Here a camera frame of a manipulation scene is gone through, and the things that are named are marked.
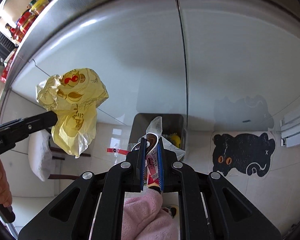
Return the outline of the person's left hand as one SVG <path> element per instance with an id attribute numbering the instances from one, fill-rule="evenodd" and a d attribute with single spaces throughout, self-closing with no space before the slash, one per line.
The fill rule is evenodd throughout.
<path id="1" fill-rule="evenodd" d="M 10 207 L 12 204 L 12 194 L 7 181 L 4 166 L 0 160 L 0 204 L 4 207 Z"/>

